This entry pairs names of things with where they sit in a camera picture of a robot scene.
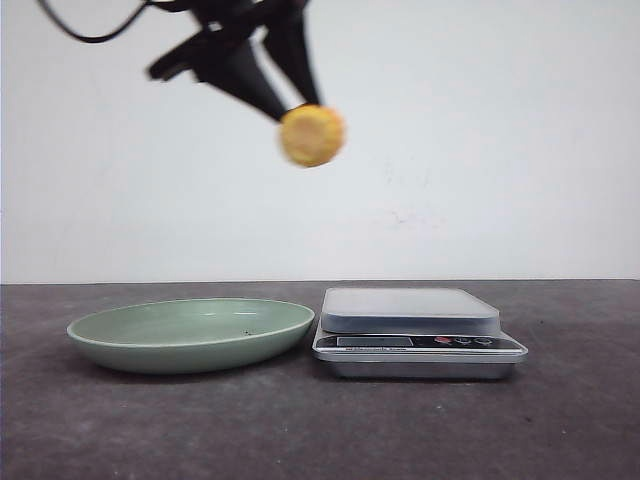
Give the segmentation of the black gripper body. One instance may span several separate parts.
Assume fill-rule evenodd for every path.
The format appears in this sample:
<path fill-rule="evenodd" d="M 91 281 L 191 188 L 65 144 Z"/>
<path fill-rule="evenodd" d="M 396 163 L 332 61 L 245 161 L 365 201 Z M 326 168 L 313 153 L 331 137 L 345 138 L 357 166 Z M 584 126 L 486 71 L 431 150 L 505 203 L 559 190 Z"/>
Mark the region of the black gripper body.
<path fill-rule="evenodd" d="M 207 49 L 222 59 L 247 41 L 259 27 L 265 27 L 281 9 L 304 9 L 305 1 L 163 1 L 152 5 L 168 13 L 191 13 L 199 31 L 162 55 L 148 69 L 153 80 L 169 80 L 191 68 Z"/>

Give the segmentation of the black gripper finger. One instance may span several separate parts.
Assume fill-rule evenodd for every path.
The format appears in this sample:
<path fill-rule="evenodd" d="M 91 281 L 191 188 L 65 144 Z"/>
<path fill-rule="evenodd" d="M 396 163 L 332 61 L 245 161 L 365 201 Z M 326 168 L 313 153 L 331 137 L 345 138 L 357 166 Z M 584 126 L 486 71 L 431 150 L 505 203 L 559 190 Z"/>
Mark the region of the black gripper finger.
<path fill-rule="evenodd" d="M 249 41 L 244 41 L 222 59 L 207 62 L 199 80 L 279 122 L 286 109 L 260 69 Z"/>
<path fill-rule="evenodd" d="M 265 24 L 263 46 L 307 104 L 322 103 L 306 44 L 302 9 L 281 9 Z"/>

